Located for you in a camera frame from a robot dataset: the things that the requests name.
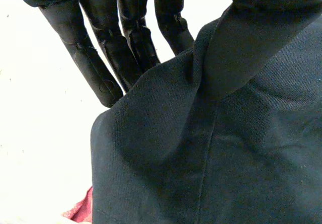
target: pink cloth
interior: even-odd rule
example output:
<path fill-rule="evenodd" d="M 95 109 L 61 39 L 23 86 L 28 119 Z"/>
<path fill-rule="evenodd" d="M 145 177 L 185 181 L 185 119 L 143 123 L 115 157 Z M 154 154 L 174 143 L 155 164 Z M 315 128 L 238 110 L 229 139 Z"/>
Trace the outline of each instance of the pink cloth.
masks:
<path fill-rule="evenodd" d="M 91 187 L 86 194 L 86 197 L 78 202 L 75 207 L 62 214 L 63 217 L 73 220 L 75 222 L 92 222 L 92 208 L 93 208 L 93 187 Z"/>

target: robotic hand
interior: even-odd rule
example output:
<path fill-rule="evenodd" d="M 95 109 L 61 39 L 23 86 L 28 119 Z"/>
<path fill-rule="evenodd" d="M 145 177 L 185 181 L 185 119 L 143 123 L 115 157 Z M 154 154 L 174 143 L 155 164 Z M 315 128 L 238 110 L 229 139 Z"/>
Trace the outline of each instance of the robotic hand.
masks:
<path fill-rule="evenodd" d="M 160 64 L 146 26 L 147 0 L 24 0 L 39 7 L 100 102 L 112 107 L 122 90 L 99 57 L 84 26 L 87 14 L 99 45 L 127 92 L 148 69 Z M 119 28 L 118 8 L 125 37 Z M 159 28 L 175 54 L 194 40 L 181 17 L 184 0 L 154 0 Z"/>

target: dark green fabric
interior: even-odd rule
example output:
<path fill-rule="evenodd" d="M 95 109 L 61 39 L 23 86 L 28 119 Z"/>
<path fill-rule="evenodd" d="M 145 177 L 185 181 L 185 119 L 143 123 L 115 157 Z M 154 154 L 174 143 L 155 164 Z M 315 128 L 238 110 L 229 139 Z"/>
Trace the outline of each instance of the dark green fabric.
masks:
<path fill-rule="evenodd" d="M 217 22 L 96 120 L 94 224 L 322 223 L 322 18 L 211 101 Z"/>

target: white background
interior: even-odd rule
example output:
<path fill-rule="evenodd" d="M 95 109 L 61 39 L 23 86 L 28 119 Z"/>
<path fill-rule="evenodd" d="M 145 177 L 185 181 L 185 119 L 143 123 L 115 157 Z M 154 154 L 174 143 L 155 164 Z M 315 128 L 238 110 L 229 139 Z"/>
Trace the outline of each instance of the white background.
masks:
<path fill-rule="evenodd" d="M 194 38 L 230 3 L 185 0 L 182 15 Z M 147 10 L 164 62 L 173 54 L 153 0 Z M 105 110 L 40 11 L 22 0 L 0 0 L 0 218 L 60 214 L 84 198 L 91 186 L 90 130 Z"/>

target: fabric seam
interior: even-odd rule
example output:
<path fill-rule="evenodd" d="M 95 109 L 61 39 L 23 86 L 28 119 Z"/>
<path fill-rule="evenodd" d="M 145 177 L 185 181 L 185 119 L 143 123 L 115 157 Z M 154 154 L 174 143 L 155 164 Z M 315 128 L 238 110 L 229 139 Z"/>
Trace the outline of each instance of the fabric seam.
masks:
<path fill-rule="evenodd" d="M 216 127 L 216 123 L 217 123 L 217 118 L 218 118 L 218 104 L 216 104 L 216 110 L 215 110 L 215 117 L 214 117 L 214 122 L 213 122 L 213 127 L 212 127 L 212 131 L 211 131 L 211 137 L 209 139 L 207 148 L 206 148 L 206 153 L 205 153 L 205 157 L 204 157 L 204 165 L 203 165 L 203 169 L 202 169 L 202 177 L 201 177 L 201 183 L 200 183 L 200 188 L 199 188 L 199 193 L 198 193 L 198 206 L 197 206 L 197 219 L 195 224 L 200 224 L 200 208 L 201 208 L 201 196 L 204 190 L 204 182 L 205 182 L 205 174 L 206 174 L 206 169 L 207 169 L 207 165 L 208 165 L 208 161 L 209 161 L 209 152 L 210 152 L 210 146 L 212 143 L 212 139 L 214 137 L 214 133 L 215 133 L 215 127 Z"/>

